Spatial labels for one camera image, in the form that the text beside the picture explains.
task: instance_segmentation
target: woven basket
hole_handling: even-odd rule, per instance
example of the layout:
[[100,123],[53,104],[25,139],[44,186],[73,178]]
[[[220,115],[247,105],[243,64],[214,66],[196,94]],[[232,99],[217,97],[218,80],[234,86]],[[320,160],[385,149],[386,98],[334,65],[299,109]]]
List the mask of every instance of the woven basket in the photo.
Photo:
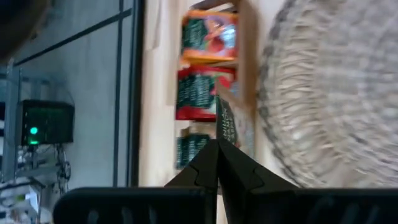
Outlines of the woven basket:
[[287,0],[258,107],[302,187],[398,186],[398,1]]

